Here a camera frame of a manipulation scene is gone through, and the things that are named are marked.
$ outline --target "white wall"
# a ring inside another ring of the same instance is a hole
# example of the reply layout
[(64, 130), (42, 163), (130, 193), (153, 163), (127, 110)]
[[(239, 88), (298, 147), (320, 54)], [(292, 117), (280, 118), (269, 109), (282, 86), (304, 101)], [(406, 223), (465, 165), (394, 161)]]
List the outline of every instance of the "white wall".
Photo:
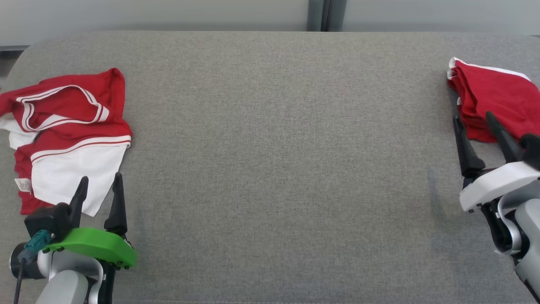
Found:
[(1, 0), (0, 46), (88, 30), (305, 31), (308, 0)]
[(540, 35), (540, 0), (348, 0), (343, 31)]

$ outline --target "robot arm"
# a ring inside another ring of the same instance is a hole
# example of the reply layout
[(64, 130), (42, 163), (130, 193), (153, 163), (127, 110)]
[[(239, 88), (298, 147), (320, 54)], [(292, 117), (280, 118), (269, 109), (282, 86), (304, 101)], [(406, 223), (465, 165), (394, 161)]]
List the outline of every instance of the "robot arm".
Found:
[(125, 235), (122, 175), (117, 173), (114, 178), (106, 230), (79, 228), (87, 186), (88, 178), (84, 177), (69, 205), (37, 209), (24, 220), (31, 237), (44, 230), (54, 236), (37, 258), (26, 264), (18, 259), (26, 243), (19, 244), (11, 254), (10, 268), (15, 277), (48, 279), (36, 304), (110, 304), (116, 271), (129, 269), (136, 262), (137, 255)]
[(507, 163), (485, 169), (454, 117), (464, 177), (461, 207), (482, 212), (498, 252), (511, 257), (516, 274), (540, 303), (540, 137), (525, 135), (518, 145), (492, 113), (486, 116)]

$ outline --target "teal connector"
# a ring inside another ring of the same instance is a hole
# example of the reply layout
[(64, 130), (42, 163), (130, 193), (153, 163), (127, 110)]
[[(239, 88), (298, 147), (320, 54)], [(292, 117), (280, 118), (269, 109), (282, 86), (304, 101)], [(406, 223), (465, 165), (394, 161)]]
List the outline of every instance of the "teal connector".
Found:
[(38, 231), (30, 241), (24, 245), (23, 251), (17, 255), (19, 263), (21, 263), (23, 259), (26, 261), (33, 261), (39, 251), (45, 248), (51, 240), (51, 234), (47, 230), (42, 229)]

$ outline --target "black cable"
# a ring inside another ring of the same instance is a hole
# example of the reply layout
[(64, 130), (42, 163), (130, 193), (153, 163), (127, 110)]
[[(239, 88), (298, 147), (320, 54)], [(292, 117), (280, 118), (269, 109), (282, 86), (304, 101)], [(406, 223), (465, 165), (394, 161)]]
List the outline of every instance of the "black cable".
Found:
[(19, 275), (17, 276), (17, 285), (15, 285), (15, 299), (13, 300), (13, 304), (19, 303), (19, 294), (21, 293), (21, 283), (23, 282), (23, 272), (24, 272), (24, 264), (26, 263), (26, 259), (21, 259), (21, 266), (19, 267)]

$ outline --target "care label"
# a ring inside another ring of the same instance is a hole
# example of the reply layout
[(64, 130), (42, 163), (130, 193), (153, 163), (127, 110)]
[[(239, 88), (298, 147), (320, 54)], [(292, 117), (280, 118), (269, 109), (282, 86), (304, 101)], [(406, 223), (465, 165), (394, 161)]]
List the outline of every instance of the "care label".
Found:
[(15, 179), (15, 183), (20, 191), (32, 193), (32, 181), (30, 179)]

